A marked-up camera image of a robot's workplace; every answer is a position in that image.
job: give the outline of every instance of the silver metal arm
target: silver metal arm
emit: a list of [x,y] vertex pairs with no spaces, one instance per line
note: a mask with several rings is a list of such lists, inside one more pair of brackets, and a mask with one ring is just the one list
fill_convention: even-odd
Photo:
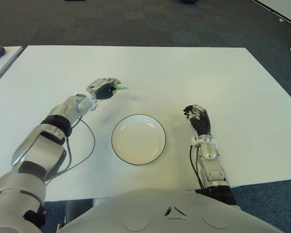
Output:
[[117,79],[99,79],[86,92],[77,92],[63,104],[53,108],[40,125],[28,135],[15,151],[12,170],[0,178],[0,233],[37,233],[45,223],[45,181],[59,169],[65,159],[65,137],[72,124],[97,100],[116,93]]
[[226,204],[236,205],[226,174],[219,162],[218,142],[211,136],[207,111],[197,104],[187,106],[183,111],[198,134],[198,138],[192,137],[192,147],[198,148],[197,161],[201,167],[203,193]]

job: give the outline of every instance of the wire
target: wire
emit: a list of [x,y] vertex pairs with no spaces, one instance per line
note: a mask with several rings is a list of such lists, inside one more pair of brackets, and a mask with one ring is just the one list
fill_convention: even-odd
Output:
[[[197,152],[196,152],[196,165],[197,165],[197,153],[198,153],[198,149],[197,149]],[[197,177],[197,179],[198,179],[198,183],[199,183],[199,186],[200,186],[200,188],[201,188],[201,190],[202,190],[202,193],[204,193],[204,186],[203,186],[202,181],[201,181],[200,178],[199,178],[199,175],[198,175],[198,168],[197,168],[197,166],[196,166],[196,169],[195,169],[195,167],[194,167],[194,165],[193,165],[193,161],[192,161],[192,146],[190,147],[190,162],[191,162],[192,168],[193,168],[193,170],[194,170],[194,173],[195,173],[195,175],[196,175],[196,177]]]
[[71,154],[71,149],[70,149],[70,144],[69,144],[69,139],[68,139],[68,137],[66,138],[66,142],[67,142],[67,149],[68,149],[68,154],[69,154],[69,163],[68,163],[68,166],[64,169],[64,170],[62,170],[62,171],[60,171],[60,172],[58,172],[58,173],[56,173],[54,176],[52,176],[52,178],[46,183],[46,185],[45,186],[47,186],[54,178],[56,178],[56,177],[58,177],[58,176],[60,176],[60,175],[62,175],[62,174],[64,174],[64,173],[66,173],[66,172],[68,172],[68,171],[70,171],[71,169],[73,169],[73,168],[75,168],[76,166],[78,166],[78,165],[80,165],[81,163],[83,163],[85,160],[87,160],[91,155],[92,155],[92,153],[94,152],[94,149],[95,149],[95,145],[96,145],[96,140],[95,140],[95,135],[94,135],[94,133],[93,133],[93,131],[92,131],[92,129],[81,119],[82,117],[80,117],[79,118],[79,121],[72,127],[72,128],[74,128],[74,127],[76,127],[76,125],[81,121],[88,129],[89,129],[89,131],[91,132],[91,134],[92,134],[92,136],[93,136],[93,140],[94,140],[94,144],[93,144],[93,148],[92,148],[92,150],[91,150],[91,152],[88,154],[88,156],[86,156],[83,160],[81,160],[80,162],[78,162],[77,164],[75,164],[74,166],[72,166],[72,167],[70,167],[70,165],[71,165],[71,161],[72,161],[72,154]]
[[73,129],[74,127],[76,127],[76,126],[79,124],[79,122],[81,121],[82,117],[83,117],[83,116],[81,116],[81,117],[79,118],[78,122],[77,122],[74,126],[71,127],[72,129]]

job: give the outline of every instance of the plate rim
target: plate rim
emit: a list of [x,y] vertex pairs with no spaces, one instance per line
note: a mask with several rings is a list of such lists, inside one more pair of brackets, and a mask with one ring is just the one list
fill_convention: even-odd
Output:
[[[156,120],[156,121],[159,123],[159,125],[161,126],[161,128],[163,129],[164,137],[165,137],[164,146],[163,146],[163,149],[162,149],[162,151],[160,152],[159,156],[157,156],[157,157],[156,157],[154,160],[152,160],[151,162],[148,162],[148,163],[145,163],[145,164],[132,164],[132,163],[130,163],[130,162],[125,161],[124,159],[122,159],[122,158],[121,158],[121,157],[116,153],[116,151],[115,151],[115,149],[114,149],[114,146],[113,146],[113,140],[112,140],[112,138],[113,138],[113,133],[114,133],[114,131],[115,131],[117,125],[118,125],[119,123],[121,123],[124,119],[126,119],[126,118],[128,118],[128,117],[136,116],[136,115],[143,115],[143,116],[147,116],[147,117],[150,117],[150,118],[153,118],[154,120]],[[112,145],[112,149],[113,149],[113,151],[115,152],[116,156],[117,156],[120,160],[122,160],[123,162],[128,163],[128,164],[131,164],[131,165],[135,165],[135,166],[147,165],[147,164],[153,163],[153,162],[154,162],[155,160],[157,160],[157,159],[161,156],[161,154],[163,153],[163,151],[164,151],[164,149],[165,149],[165,146],[166,146],[166,132],[165,132],[165,129],[164,129],[164,127],[162,126],[162,124],[161,124],[157,119],[155,119],[154,117],[149,116],[149,115],[147,115],[147,114],[132,114],[132,115],[129,115],[129,116],[124,117],[123,119],[121,119],[121,120],[120,120],[120,121],[115,125],[115,127],[114,127],[114,129],[113,129],[113,131],[112,131],[112,135],[111,135],[111,145]]]

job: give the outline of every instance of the gray carpet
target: gray carpet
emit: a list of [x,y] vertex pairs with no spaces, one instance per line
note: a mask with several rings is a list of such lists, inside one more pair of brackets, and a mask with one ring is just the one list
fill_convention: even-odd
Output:
[[[0,0],[0,45],[245,47],[291,96],[291,25],[278,19],[251,0]],[[245,211],[291,233],[291,181],[234,192]],[[64,205],[47,203],[45,233]]]

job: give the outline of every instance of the triangular logo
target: triangular logo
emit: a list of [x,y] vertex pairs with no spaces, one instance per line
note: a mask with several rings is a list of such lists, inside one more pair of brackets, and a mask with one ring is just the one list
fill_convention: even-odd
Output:
[[183,210],[181,210],[180,208],[178,208],[176,206],[174,206],[173,208],[171,206],[169,206],[167,211],[165,212],[164,216],[170,220],[188,219],[188,215]]

